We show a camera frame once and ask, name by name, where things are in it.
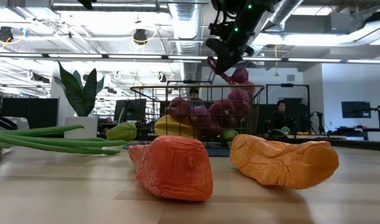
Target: wire basket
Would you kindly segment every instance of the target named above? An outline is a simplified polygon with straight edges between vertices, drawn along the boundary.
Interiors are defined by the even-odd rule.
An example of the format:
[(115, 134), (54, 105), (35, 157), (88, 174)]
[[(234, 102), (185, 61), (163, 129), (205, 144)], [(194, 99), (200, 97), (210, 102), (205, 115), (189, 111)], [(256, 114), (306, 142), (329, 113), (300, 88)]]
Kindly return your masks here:
[[(189, 98), (189, 90), (194, 88), (199, 92), (197, 100)], [(139, 142), (149, 144), (158, 136), (175, 135), (198, 139), (206, 147), (227, 147), (225, 134), (221, 134), (227, 130), (239, 134), (256, 133), (260, 97), (264, 89), (262, 85), (182, 83), (134, 86), (131, 90), (135, 92), (135, 101), (146, 105), (144, 112), (141, 110), (139, 113), (142, 114), (138, 114)], [(172, 101), (176, 104), (174, 109), (173, 104), (169, 107)]]

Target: table surface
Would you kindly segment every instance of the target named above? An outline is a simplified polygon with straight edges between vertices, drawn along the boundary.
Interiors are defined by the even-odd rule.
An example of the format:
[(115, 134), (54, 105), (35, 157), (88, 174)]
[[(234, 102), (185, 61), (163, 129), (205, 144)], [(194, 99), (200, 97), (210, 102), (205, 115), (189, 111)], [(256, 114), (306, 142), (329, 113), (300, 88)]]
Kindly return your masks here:
[(380, 224), (380, 152), (337, 148), (340, 167), (308, 190), (262, 187), (211, 158), (204, 203), (163, 200), (135, 180), (128, 153), (88, 156), (13, 148), (0, 155), (0, 224)]

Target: orange plastic vegetable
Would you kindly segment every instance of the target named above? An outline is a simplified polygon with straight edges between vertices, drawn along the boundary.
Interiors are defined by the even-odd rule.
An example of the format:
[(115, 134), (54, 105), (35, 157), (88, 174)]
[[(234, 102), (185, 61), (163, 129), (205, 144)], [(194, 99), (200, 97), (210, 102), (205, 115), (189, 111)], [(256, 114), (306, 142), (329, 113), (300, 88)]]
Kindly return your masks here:
[(338, 168), (338, 155), (329, 142), (293, 145), (240, 134), (232, 142), (230, 160), (263, 185), (306, 189), (320, 184)]
[(129, 147), (136, 179), (157, 197), (205, 201), (212, 195), (212, 171), (202, 142), (160, 136), (150, 145)]

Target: ceiling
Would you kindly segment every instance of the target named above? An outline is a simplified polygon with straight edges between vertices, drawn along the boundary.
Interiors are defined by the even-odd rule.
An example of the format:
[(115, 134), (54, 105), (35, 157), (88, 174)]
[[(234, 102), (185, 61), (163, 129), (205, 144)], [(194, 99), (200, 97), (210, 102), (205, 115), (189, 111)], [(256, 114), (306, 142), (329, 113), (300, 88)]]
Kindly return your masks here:
[[(75, 0), (59, 0), (59, 2), (76, 2)], [(380, 1), (334, 1), (334, 0), (304, 0), (292, 14), (286, 28), (300, 16), (327, 17), (332, 13), (363, 11), (380, 6)], [(159, 54), (174, 55), (178, 53), (173, 20), (168, 13), (143, 11), (86, 11), (66, 8), (67, 10), (53, 11), (46, 7), (0, 6), (0, 27), (12, 27), (14, 40), (4, 45), (0, 41), (0, 52), (34, 52), (47, 54)], [(208, 25), (213, 22), (216, 11), (212, 4), (202, 5), (200, 20), (201, 33), (196, 38), (202, 48), (201, 55), (213, 55), (204, 41), (210, 37)], [(136, 29), (145, 29), (149, 41), (146, 45), (138, 45), (133, 41)], [(259, 54), (267, 57), (354, 57), (374, 58), (380, 51), (379, 46), (362, 45), (347, 47), (346, 50), (336, 50), (338, 47), (311, 47), (280, 44), (271, 47), (262, 46)], [(78, 70), (80, 74), (89, 73), (93, 68), (98, 70), (98, 76), (108, 75), (105, 85), (117, 89), (129, 88), (132, 85), (162, 85), (158, 74), (166, 75), (168, 80), (182, 80), (181, 64), (158, 62), (90, 62), (72, 61), (63, 62), (63, 67)], [(276, 63), (259, 65), (266, 69), (275, 67)], [(302, 63), (280, 63), (279, 67), (293, 67), (304, 69)], [(0, 58), (0, 85), (25, 85), (19, 88), (0, 88), (0, 95), (22, 95), (48, 97), (50, 85), (45, 88), (29, 88), (29, 85), (39, 85), (31, 80), (31, 74), (36, 73), (46, 78), (58, 75), (57, 64), (47, 60), (15, 60), (13, 58)], [(127, 96), (127, 92), (119, 91), (118, 95)], [(100, 97), (114, 96), (103, 90)]]

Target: snake plant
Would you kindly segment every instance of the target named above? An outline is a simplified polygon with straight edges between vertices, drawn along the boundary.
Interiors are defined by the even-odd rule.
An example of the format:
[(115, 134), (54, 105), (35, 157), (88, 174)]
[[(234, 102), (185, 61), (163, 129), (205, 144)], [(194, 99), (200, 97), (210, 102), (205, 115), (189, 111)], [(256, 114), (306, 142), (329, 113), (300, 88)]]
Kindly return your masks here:
[(68, 102), (78, 116), (87, 117), (95, 107), (97, 93), (103, 89), (104, 77), (98, 82), (95, 68), (90, 72), (83, 86), (78, 71), (71, 74), (61, 66), (60, 62), (59, 67), (61, 79), (54, 77), (56, 84), (63, 88)]

